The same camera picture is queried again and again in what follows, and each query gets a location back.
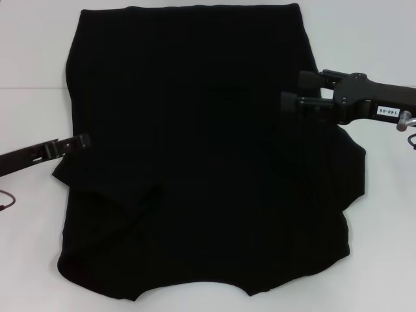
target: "white label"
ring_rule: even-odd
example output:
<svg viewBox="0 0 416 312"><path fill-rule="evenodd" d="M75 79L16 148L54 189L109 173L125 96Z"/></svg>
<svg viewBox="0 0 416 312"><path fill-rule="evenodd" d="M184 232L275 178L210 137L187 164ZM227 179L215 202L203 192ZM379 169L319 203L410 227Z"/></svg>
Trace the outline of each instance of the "white label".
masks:
<svg viewBox="0 0 416 312"><path fill-rule="evenodd" d="M391 107L379 106L377 108L377 115L400 117L400 109L392 109Z"/></svg>

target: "white table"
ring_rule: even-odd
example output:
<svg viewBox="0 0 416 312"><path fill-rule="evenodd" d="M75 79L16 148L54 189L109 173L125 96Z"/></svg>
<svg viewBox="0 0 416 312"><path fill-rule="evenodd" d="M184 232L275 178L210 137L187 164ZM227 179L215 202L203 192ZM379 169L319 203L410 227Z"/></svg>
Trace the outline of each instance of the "white table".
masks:
<svg viewBox="0 0 416 312"><path fill-rule="evenodd" d="M129 5L259 4L258 1L2 0L0 154L71 132L65 61L83 8ZM279 5L289 1L263 1ZM303 0L319 69L360 71L375 81L416 86L416 3ZM219 283L148 291L115 300L64 279L56 269L68 188L50 161L0 178L18 202L0 213L0 311L415 311L416 151L393 124L346 127L367 150L367 191L346 210L352 254L326 271L248 297ZM1 203L8 199L0 195Z"/></svg>

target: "black clamp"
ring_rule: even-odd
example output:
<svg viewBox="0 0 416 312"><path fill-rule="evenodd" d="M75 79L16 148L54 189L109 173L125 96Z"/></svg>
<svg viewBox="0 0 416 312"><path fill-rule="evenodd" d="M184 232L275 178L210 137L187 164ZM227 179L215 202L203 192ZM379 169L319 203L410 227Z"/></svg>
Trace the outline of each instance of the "black clamp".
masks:
<svg viewBox="0 0 416 312"><path fill-rule="evenodd" d="M63 157L90 147L90 137L86 134L66 140L52 140L28 148L0 155L0 177L12 172Z"/></svg>

